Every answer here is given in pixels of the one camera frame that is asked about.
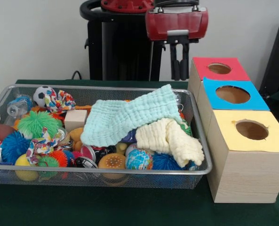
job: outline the blue spiky ball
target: blue spiky ball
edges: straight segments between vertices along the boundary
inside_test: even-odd
[[[68,167],[72,166],[73,165],[73,160],[74,160],[74,155],[68,150],[64,150],[63,152],[67,157],[67,161],[68,161],[67,166]]]
[[[30,140],[24,138],[24,136],[15,131],[4,138],[1,144],[1,157],[3,162],[11,162],[15,164],[16,160],[26,153],[30,146]]]
[[[169,154],[153,155],[153,170],[185,170],[186,167],[181,168],[175,161],[174,157]]]

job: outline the wooden box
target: wooden box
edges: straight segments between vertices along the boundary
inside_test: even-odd
[[[214,202],[273,203],[279,193],[279,123],[269,111],[214,110],[207,135]]]
[[[208,78],[201,84],[197,106],[206,135],[213,109],[269,111],[252,82]]]
[[[188,90],[194,94],[196,101],[204,78],[222,81],[250,81],[237,58],[193,57]]]
[[[87,110],[69,110],[64,119],[65,129],[68,133],[85,126]]]

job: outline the metal basket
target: metal basket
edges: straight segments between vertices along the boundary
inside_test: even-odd
[[[0,123],[13,125],[14,119],[7,114],[7,103],[18,95],[33,96],[40,85],[13,85],[5,88],[0,94]],[[135,88],[108,88],[82,86],[51,86],[57,92],[59,89],[70,93],[77,105],[93,105],[97,100],[126,100],[135,99],[155,89]],[[54,186],[121,186],[146,188],[187,188],[193,189],[203,175],[210,172],[212,162],[204,136],[197,106],[193,94],[187,90],[175,89],[183,104],[185,119],[191,122],[194,137],[198,138],[203,146],[205,160],[202,165],[193,170],[120,170],[120,169],[86,169],[60,167],[22,167],[0,165],[0,184],[16,185],[54,185]],[[54,172],[53,177],[22,181],[15,171],[24,173],[36,171],[40,175]]]

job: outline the black cable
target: black cable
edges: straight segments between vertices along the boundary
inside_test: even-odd
[[[79,78],[80,80],[82,80],[82,76],[81,76],[81,73],[79,71],[75,71],[72,75],[72,79],[74,79],[75,75],[78,74],[79,75]]]

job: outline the bottle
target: bottle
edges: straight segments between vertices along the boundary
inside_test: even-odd
[[[21,118],[24,114],[28,113],[32,108],[32,100],[30,97],[24,95],[19,96],[7,105],[7,112],[14,118]]]

